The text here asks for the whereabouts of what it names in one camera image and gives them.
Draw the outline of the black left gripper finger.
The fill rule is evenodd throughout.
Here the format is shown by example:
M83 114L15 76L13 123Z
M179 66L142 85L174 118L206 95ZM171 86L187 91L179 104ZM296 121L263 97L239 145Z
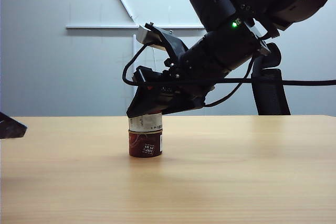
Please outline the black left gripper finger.
M20 138L26 133L27 126L12 119L1 112L0 137L6 138Z

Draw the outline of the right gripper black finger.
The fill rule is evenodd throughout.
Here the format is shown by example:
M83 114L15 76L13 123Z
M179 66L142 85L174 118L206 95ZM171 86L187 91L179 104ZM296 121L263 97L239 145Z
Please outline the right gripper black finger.
M181 90L138 87L127 109L130 118L161 112L163 115L203 108L205 96L194 96Z
M144 66L138 66L132 76L134 83L159 83L163 80L163 73L155 72L151 68Z

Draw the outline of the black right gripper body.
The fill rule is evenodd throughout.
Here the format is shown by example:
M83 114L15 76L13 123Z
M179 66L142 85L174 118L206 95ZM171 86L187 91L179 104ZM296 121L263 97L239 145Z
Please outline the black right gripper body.
M152 88L181 90L194 96L206 96L214 85L213 80L227 75L227 67L213 57L181 57L174 62L171 58L164 61L163 81Z

